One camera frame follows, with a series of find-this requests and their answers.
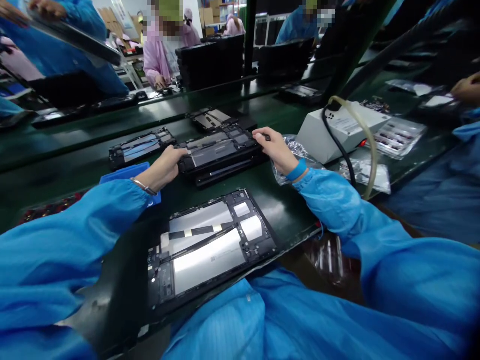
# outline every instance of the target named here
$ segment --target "blue wristband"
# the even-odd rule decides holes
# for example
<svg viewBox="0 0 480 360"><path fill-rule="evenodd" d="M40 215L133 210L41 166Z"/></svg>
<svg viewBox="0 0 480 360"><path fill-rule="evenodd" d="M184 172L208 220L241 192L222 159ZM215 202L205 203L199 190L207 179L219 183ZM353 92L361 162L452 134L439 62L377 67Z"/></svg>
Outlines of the blue wristband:
<svg viewBox="0 0 480 360"><path fill-rule="evenodd" d="M286 176L286 178L293 183L295 180L301 177L306 170L307 170L307 162L303 158L300 160L296 168Z"/></svg>

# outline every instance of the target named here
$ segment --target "hand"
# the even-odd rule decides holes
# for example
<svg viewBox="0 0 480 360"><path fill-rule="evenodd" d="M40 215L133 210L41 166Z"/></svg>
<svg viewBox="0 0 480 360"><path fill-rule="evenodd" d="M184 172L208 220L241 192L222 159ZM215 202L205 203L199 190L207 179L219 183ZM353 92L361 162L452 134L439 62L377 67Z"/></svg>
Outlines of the hand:
<svg viewBox="0 0 480 360"><path fill-rule="evenodd" d="M451 94L463 103L480 106L480 72L460 80Z"/></svg>
<svg viewBox="0 0 480 360"><path fill-rule="evenodd" d="M53 0L31 0L28 5L30 10L37 10L40 16L48 21L60 21L67 17L64 6Z"/></svg>
<svg viewBox="0 0 480 360"><path fill-rule="evenodd" d="M299 161L285 143L281 133L269 127L264 127L254 130L252 134L255 140L263 147L263 152L273 160L279 172L283 175L288 175L295 170ZM270 141L267 141L263 134L270 136ZM300 176L295 182L301 180L306 173L307 172Z"/></svg>
<svg viewBox="0 0 480 360"><path fill-rule="evenodd" d="M0 0L0 18L8 20L21 28L28 28L29 18L9 3L7 0Z"/></svg>
<svg viewBox="0 0 480 360"><path fill-rule="evenodd" d="M156 77L155 77L155 88L157 89L165 89L167 87L167 81L165 80L165 78L158 74Z"/></svg>
<svg viewBox="0 0 480 360"><path fill-rule="evenodd" d="M158 193L178 176L178 163L188 153L187 149L175 149L170 145L153 165L138 175L136 179Z"/></svg>

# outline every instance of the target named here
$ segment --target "white machine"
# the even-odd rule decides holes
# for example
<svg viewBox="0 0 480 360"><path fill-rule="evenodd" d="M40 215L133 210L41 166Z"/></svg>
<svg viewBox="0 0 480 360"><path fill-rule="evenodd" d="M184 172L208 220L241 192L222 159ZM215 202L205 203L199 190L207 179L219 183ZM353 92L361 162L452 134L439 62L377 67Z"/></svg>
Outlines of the white machine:
<svg viewBox="0 0 480 360"><path fill-rule="evenodd" d="M370 131L374 134L385 125L392 117L376 112L358 102L351 103L353 109L363 118ZM322 164L336 160L342 156L338 146L328 133L322 120L322 111L317 110L309 113L300 132L297 141L305 147L305 150ZM326 118L331 132L343 145L347 153L355 151L366 140L366 135L359 123L350 115L345 107L339 111L327 109Z"/></svg>

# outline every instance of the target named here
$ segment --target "workbench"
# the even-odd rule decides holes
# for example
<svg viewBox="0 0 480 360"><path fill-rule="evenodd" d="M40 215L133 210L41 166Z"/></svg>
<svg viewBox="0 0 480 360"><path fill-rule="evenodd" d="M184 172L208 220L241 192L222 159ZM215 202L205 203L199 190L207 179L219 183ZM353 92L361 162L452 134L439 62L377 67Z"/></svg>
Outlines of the workbench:
<svg viewBox="0 0 480 360"><path fill-rule="evenodd" d="M351 100L362 101L377 95L390 104L393 113L406 113L420 100L410 94L390 92L385 81L397 78L398 74L383 72L360 88ZM315 81L312 79L315 78L304 82L319 90L329 83L325 75L318 76ZM108 155L109 148L114 145L161 126L166 126L179 142L200 136L197 128L181 114L206 106L221 106L221 109L234 109L249 115L259 128L269 126L283 134L297 134L306 115L316 110L281 102L276 96L277 86L262 87L256 80L248 82L244 80L240 86L234 84L230 90L221 86L184 94L44 131L23 127L19 134L6 139L7 144L0 145L0 169L3 171L0 173L0 232L12 227L26 207L98 184L101 176L110 173ZM395 186L456 143L449 132L431 128L403 161L383 158L381 162L389 166L390 180ZM21 149L21 155L15 157L13 149ZM156 158L152 156L148 161L153 163ZM162 203L147 209L104 258L100 280L80 291L85 303L65 324L81 333L101 357L134 346L139 329L149 322L146 259L150 243L160 235L159 222L166 221L175 212L241 188L248 189L255 198L277 234L281 253L318 231L317 219L302 197L291 186L277 185L269 162L203 191L179 176L162 192ZM231 283L219 286L215 293L171 314L164 323L150 326L150 334L190 315Z"/></svg>

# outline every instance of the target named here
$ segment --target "bracelet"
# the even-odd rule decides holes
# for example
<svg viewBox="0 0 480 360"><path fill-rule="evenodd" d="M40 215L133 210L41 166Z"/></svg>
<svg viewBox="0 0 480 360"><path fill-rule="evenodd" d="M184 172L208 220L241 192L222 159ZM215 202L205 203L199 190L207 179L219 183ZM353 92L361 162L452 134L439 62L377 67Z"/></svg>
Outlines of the bracelet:
<svg viewBox="0 0 480 360"><path fill-rule="evenodd" d="M146 192L148 195L152 195L152 196L157 196L159 193L158 192L155 192L153 191L151 188L149 188L148 186L145 186L143 185L140 181L138 181L136 178L134 177L131 177L130 180L132 180L135 184L137 184L139 187L142 188L142 190L144 192Z"/></svg>
<svg viewBox="0 0 480 360"><path fill-rule="evenodd" d="M307 170L307 162L303 158L298 162L298 165L296 166L296 168L286 176L286 178L293 183L295 180L301 177L306 170Z"/></svg>

